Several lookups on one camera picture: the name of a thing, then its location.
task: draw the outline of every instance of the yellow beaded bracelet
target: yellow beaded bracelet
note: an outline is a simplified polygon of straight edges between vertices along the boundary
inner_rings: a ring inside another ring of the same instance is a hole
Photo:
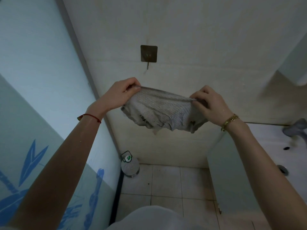
[[[223,124],[221,131],[225,131],[225,127],[227,126],[228,123],[232,122],[235,119],[238,119],[239,117],[234,114],[232,117],[230,117],[228,120],[226,120],[226,122]]]

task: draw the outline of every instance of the chrome faucet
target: chrome faucet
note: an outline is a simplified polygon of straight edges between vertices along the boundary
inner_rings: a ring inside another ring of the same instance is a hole
[[[286,136],[289,136],[289,137],[294,136],[294,135],[299,135],[300,137],[304,139],[306,146],[307,146],[307,134],[304,131],[304,129],[306,128],[307,128],[307,121],[305,119],[299,119],[291,126],[284,127],[282,129],[282,132]]]

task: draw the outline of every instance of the hand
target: hand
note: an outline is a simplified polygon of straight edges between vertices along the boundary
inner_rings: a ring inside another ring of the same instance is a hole
[[[204,99],[208,103],[208,108],[200,102],[193,101],[193,104],[212,123],[222,126],[226,120],[233,116],[223,97],[215,92],[210,86],[205,85],[200,91],[195,92],[190,98]]]
[[[86,113],[102,120],[108,111],[124,105],[141,90],[140,87],[129,88],[133,85],[141,85],[135,77],[115,82],[103,96],[88,107]]]

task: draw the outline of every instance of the person's right arm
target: person's right arm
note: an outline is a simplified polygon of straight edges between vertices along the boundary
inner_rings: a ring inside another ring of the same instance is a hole
[[[233,116],[222,96],[209,86],[191,95],[204,99],[193,104],[212,123],[222,126]],[[261,210],[273,230],[307,229],[307,205],[251,133],[248,125],[236,119],[226,126],[236,144],[248,180]]]

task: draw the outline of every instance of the forearm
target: forearm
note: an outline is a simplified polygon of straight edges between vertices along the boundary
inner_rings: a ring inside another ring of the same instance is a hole
[[[84,116],[81,119],[30,187],[10,226],[19,229],[58,227],[82,175],[98,128],[95,118]],[[46,225],[46,219],[51,216],[56,221]]]
[[[273,229],[306,229],[307,206],[257,142],[247,124],[227,126],[244,165],[255,197]]]

